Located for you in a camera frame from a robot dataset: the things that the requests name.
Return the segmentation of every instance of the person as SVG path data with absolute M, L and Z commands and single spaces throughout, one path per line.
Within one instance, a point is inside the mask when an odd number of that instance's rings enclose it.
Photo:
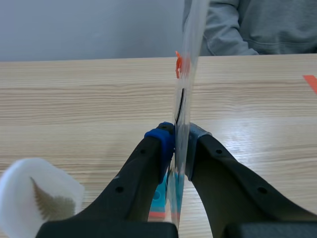
M 201 55 L 317 53 L 316 13 L 317 0 L 210 0 Z

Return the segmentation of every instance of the orange tag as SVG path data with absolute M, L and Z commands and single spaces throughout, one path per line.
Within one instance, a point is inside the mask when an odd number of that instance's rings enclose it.
M 183 58 L 180 56 L 180 54 L 175 51 L 176 56 L 177 56 L 177 61 L 176 61 L 176 77 L 179 78 L 179 74 L 182 71 L 182 63 L 183 63 Z

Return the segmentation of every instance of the wood grain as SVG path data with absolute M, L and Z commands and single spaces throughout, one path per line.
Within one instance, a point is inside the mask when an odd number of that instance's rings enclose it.
M 191 120 L 284 195 L 317 213 L 316 55 L 200 58 Z M 144 133 L 172 121 L 175 58 L 0 63 L 0 171 L 42 157 L 92 202 Z M 210 237 L 186 182 L 180 237 Z

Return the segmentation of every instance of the plastic bag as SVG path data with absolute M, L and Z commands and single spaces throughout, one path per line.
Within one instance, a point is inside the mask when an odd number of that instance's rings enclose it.
M 176 85 L 175 130 L 176 147 L 167 182 L 167 198 L 170 203 L 171 221 L 178 228 L 182 205 L 185 165 L 190 128 L 190 99 L 206 26 L 208 0 L 193 0 L 185 23 L 179 79 Z

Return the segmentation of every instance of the screw hole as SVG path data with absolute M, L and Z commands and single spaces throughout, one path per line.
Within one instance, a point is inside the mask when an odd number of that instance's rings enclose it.
M 258 191 L 262 194 L 267 194 L 267 189 L 264 187 L 258 187 Z
M 116 187 L 116 188 L 115 188 L 115 191 L 116 191 L 117 193 L 122 193 L 122 192 L 124 191 L 124 188 L 123 188 L 123 187 Z

